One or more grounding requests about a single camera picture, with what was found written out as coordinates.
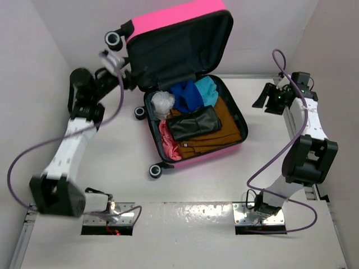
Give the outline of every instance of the black wallet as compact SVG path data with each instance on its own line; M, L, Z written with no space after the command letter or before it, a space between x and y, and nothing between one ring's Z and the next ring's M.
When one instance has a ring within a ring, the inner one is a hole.
M166 124L177 142L222 129L222 123L211 105L168 119Z

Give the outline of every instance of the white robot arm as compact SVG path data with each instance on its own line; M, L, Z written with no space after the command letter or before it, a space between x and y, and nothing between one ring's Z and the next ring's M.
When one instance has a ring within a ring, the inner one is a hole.
M318 98L307 85L309 78L308 73L292 74L293 81L306 99L307 108L296 96L294 88L288 85L289 81L286 78L278 86L266 84L261 96L253 105L255 108L262 108L266 97L269 96L266 112L273 114L284 112L291 139L303 126L305 110L308 110L306 128L285 156L281 175L271 186L265 188L267 191L281 194L286 199L303 187L322 183L338 151L338 144L328 140L320 124ZM277 214L286 199L262 191L256 197L253 210L261 217L270 217Z
M105 51L105 54L118 69L127 64L124 58L112 52ZM111 194L90 188L83 191L76 184L82 156L103 120L105 109L100 100L118 86L118 79L112 75L113 66L106 66L112 69L107 71L102 68L95 73L95 77L84 68L78 68L70 75L70 120L65 136L85 131L64 139L42 174L30 180L30 189L41 214L79 217L86 212L111 211ZM128 78L124 79L124 84L130 84Z

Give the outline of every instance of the pink suitcase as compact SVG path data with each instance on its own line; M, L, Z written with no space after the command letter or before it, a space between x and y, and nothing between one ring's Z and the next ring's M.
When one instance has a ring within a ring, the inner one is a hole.
M161 162L149 173L159 178L162 169L180 168L237 150L247 138L244 117L223 81L212 76L219 96L226 103L242 140L220 149L173 161L164 153L159 120L154 115L151 99L158 90L165 91L177 82L198 80L219 64L233 26L233 18L221 0L196 0L133 18L115 32L124 36L131 73L141 74L137 86L144 95L144 106L135 109L137 119L148 119ZM110 49L116 48L116 40Z

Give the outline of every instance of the brown cloth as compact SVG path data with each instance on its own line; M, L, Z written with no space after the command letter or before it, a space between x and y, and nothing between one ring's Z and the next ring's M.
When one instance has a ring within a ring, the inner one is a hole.
M222 129L215 133L204 134L178 143L178 149L181 152L182 158L185 159L199 153L215 150L242 139L240 131L221 97L218 97L214 111L222 122ZM167 118L169 119L179 115L181 115L181 112L176 109L171 109L171 113Z

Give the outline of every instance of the white floor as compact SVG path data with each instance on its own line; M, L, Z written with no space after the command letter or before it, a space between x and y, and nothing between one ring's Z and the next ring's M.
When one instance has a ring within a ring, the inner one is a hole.
M344 258L325 202L310 202L319 214L313 228L290 235L235 235L232 201L243 201L246 181L288 141L284 118L253 109L270 80L225 79L244 115L249 136L241 149L157 180L148 176L160 161L147 121L133 110L143 93L126 92L120 116L91 141L78 184L112 193L118 202L143 205L133 236L81 236L81 219L39 216L22 269L39 268L333 268ZM109 116L118 92L103 102ZM277 179L281 160L254 182L266 187ZM296 199L306 201L304 192ZM287 228L305 226L312 213L285 205Z

